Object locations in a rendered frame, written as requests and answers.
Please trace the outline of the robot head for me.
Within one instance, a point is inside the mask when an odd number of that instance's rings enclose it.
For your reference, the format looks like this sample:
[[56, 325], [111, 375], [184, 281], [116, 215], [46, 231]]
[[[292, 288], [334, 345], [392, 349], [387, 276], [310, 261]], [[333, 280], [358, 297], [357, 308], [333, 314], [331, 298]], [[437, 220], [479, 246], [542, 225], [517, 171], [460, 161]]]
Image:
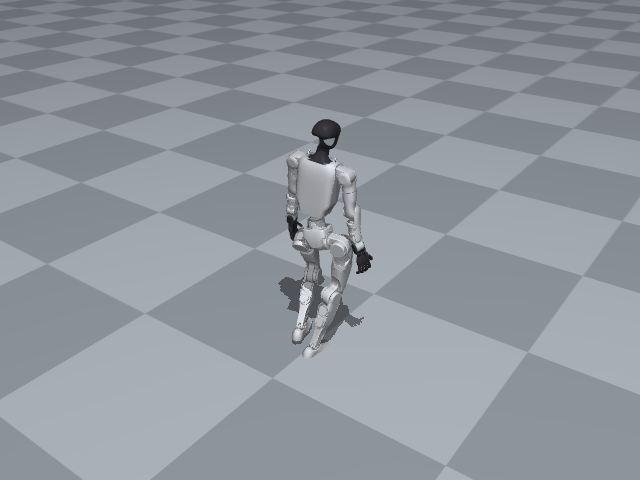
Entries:
[[[310, 161], [325, 165], [330, 164], [332, 161], [329, 159], [329, 150], [334, 148], [337, 144], [341, 127], [334, 121], [329, 119], [323, 119], [318, 121], [313, 129], [312, 134], [319, 137], [319, 145], [315, 154], [309, 155]], [[335, 138], [332, 146], [327, 145], [324, 140]], [[324, 140], [323, 140], [324, 139]], [[331, 158], [332, 159], [332, 158]], [[325, 163], [325, 164], [324, 164]]]

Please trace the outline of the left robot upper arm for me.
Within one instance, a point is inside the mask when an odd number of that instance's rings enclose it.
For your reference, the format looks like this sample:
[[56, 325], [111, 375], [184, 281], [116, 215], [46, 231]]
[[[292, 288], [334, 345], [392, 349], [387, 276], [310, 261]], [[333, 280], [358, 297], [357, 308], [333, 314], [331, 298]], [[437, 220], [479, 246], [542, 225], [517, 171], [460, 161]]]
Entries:
[[296, 195], [298, 161], [304, 153], [305, 152], [297, 150], [286, 160], [288, 165], [288, 189], [289, 192], [294, 195]]

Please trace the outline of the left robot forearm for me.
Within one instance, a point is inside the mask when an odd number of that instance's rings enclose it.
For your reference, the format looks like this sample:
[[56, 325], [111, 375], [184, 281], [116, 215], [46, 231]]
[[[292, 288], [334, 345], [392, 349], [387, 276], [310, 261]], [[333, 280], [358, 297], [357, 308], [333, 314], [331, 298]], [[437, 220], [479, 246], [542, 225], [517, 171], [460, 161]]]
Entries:
[[287, 214], [286, 214], [286, 218], [288, 215], [293, 217], [293, 220], [295, 221], [297, 216], [298, 216], [298, 201], [296, 198], [296, 195], [292, 194], [289, 192], [289, 189], [287, 190]]

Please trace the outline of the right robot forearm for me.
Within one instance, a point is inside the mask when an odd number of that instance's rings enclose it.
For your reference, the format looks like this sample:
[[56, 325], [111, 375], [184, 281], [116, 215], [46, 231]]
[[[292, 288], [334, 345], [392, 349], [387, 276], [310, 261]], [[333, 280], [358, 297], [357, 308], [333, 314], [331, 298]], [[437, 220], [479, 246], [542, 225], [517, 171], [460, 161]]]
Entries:
[[356, 206], [354, 211], [354, 219], [350, 219], [347, 221], [347, 227], [349, 230], [349, 241], [356, 247], [357, 252], [364, 248], [364, 244], [362, 242], [361, 235], [361, 220], [360, 220], [361, 210], [359, 206]]

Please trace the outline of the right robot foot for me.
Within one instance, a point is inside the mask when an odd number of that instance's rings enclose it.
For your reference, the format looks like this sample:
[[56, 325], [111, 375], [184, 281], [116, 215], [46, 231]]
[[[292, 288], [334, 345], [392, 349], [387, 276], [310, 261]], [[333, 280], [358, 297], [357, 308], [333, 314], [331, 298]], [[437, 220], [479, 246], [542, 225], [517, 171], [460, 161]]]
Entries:
[[328, 340], [321, 340], [319, 348], [315, 349], [315, 350], [313, 349], [313, 346], [314, 346], [313, 344], [311, 345], [311, 347], [309, 345], [304, 349], [304, 351], [302, 353], [302, 357], [306, 358], [306, 359], [310, 359], [313, 356], [315, 356], [316, 354], [318, 354], [319, 352], [322, 352], [324, 349], [326, 349], [328, 347], [328, 345], [329, 345], [329, 341]]

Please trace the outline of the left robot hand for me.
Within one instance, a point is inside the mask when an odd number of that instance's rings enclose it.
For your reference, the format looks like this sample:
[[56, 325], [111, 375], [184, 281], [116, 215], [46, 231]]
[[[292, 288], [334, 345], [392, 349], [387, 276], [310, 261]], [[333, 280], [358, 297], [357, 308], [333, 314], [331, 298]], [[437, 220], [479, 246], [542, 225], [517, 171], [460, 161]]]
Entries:
[[294, 221], [292, 216], [290, 216], [290, 215], [287, 216], [287, 222], [289, 223], [288, 229], [289, 229], [290, 238], [291, 238], [292, 241], [294, 240], [295, 234], [298, 231], [297, 224], [300, 227], [302, 227], [302, 224], [297, 222], [297, 219], [298, 218], [296, 218], [296, 220]]

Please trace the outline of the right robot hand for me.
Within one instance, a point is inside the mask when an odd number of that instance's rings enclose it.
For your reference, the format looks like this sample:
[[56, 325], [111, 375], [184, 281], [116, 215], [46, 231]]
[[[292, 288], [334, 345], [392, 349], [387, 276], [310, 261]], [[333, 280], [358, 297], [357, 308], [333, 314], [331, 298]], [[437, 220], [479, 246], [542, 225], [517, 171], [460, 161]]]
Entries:
[[[356, 272], [356, 273], [360, 274], [360, 273], [363, 273], [363, 272], [367, 271], [368, 268], [371, 267], [370, 260], [372, 260], [373, 257], [371, 255], [369, 255], [368, 252], [366, 252], [365, 246], [364, 246], [364, 248], [362, 250], [357, 252], [356, 247], [352, 244], [352, 249], [354, 251], [354, 254], [357, 255], [357, 260], [356, 261], [357, 261], [357, 265], [358, 265], [358, 272]], [[365, 266], [365, 268], [364, 268], [364, 266]], [[362, 270], [361, 270], [361, 268], [362, 268]]]

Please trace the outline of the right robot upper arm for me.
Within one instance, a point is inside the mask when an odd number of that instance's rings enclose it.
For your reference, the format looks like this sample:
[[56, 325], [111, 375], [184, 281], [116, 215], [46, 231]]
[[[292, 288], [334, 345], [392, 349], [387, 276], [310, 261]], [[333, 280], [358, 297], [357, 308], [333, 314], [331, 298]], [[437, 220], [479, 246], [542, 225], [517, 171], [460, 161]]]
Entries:
[[346, 218], [354, 219], [354, 211], [356, 206], [356, 172], [346, 166], [340, 165], [336, 168], [336, 177], [338, 183], [342, 186], [342, 194], [344, 201], [343, 215]]

